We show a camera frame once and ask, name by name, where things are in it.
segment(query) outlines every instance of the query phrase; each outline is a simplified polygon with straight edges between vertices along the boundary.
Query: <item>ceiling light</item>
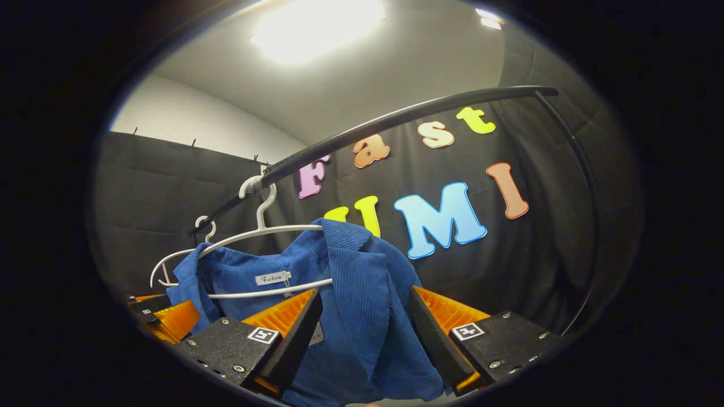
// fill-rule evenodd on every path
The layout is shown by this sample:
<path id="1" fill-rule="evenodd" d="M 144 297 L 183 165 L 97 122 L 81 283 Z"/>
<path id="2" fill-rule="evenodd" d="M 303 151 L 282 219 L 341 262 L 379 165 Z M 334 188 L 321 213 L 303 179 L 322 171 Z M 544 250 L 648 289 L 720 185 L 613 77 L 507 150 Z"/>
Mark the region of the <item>ceiling light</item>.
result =
<path id="1" fill-rule="evenodd" d="M 486 11 L 480 10 L 480 9 L 475 9 L 475 11 L 478 12 L 478 15 L 479 15 L 480 17 L 486 18 L 486 19 L 488 19 L 488 20 L 493 20 L 493 21 L 497 21 L 497 22 L 502 22 L 501 19 L 500 19 L 500 17 L 498 17 L 497 15 L 495 15 L 495 14 L 493 14 L 493 13 L 491 13 L 491 12 L 486 12 Z"/>
<path id="2" fill-rule="evenodd" d="M 372 0 L 298 0 L 267 16 L 251 42 L 281 62 L 304 62 L 364 36 L 384 18 Z"/>
<path id="3" fill-rule="evenodd" d="M 488 20 L 487 18 L 481 18 L 480 22 L 486 27 L 494 28 L 496 30 L 502 30 L 502 28 L 500 27 L 500 23 L 497 21 Z"/>

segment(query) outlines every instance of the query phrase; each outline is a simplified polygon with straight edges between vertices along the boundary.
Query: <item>orange letter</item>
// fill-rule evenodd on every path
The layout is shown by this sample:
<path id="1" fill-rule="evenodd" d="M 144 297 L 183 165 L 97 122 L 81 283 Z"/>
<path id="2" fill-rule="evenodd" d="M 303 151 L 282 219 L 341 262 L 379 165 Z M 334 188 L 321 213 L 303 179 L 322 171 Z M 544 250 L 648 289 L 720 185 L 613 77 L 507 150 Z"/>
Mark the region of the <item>orange letter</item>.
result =
<path id="1" fill-rule="evenodd" d="M 515 186 L 515 181 L 510 175 L 510 164 L 507 162 L 499 162 L 488 167 L 485 172 L 493 177 L 500 188 L 500 193 L 505 199 L 505 217 L 515 219 L 522 217 L 528 211 L 528 202 L 521 197 L 521 192 Z"/>
<path id="2" fill-rule="evenodd" d="M 379 134 L 376 134 L 358 141 L 352 151 L 357 153 L 355 155 L 357 168 L 364 168 L 372 164 L 373 161 L 386 157 L 390 153 L 390 147 L 384 144 Z"/>

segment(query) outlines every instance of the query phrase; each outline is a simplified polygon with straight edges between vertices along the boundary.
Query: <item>pink letter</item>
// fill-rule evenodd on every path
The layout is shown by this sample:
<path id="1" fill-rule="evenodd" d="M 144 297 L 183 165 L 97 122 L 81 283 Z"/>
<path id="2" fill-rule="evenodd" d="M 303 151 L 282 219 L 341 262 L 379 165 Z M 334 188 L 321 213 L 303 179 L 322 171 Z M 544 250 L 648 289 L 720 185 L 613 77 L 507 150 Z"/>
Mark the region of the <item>pink letter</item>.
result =
<path id="1" fill-rule="evenodd" d="M 314 178 L 320 181 L 324 179 L 324 163 L 319 162 L 316 165 L 315 163 L 328 162 L 329 158 L 329 155 L 326 155 L 299 169 L 299 184 L 302 186 L 302 190 L 299 191 L 299 199 L 308 198 L 321 191 L 321 186 L 314 182 Z"/>

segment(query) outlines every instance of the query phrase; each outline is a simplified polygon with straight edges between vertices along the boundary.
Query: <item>white wall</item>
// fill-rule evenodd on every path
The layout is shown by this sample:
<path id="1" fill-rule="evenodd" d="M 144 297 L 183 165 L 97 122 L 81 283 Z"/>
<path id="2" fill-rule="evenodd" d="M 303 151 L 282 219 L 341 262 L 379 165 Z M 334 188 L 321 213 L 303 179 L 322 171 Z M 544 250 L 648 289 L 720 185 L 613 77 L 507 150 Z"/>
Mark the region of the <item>white wall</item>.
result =
<path id="1" fill-rule="evenodd" d="M 133 133 L 273 164 L 306 146 L 251 114 L 196 88 L 150 75 L 111 125 Z"/>

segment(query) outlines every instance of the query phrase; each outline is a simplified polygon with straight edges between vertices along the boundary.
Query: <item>letter i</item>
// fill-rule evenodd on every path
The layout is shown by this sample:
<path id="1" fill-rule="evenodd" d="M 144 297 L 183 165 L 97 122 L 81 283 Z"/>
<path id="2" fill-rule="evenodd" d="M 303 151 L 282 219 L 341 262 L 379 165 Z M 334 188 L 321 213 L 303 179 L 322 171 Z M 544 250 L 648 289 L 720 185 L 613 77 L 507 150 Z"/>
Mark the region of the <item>letter i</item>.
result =
<path id="1" fill-rule="evenodd" d="M 485 172 L 497 182 L 500 193 L 503 199 L 505 199 L 505 205 L 507 206 L 505 217 L 515 219 L 522 217 L 528 212 L 528 202 L 523 200 L 521 192 L 518 190 L 518 187 L 515 186 L 513 176 L 510 175 L 510 164 L 507 162 L 499 162 L 488 167 Z"/>

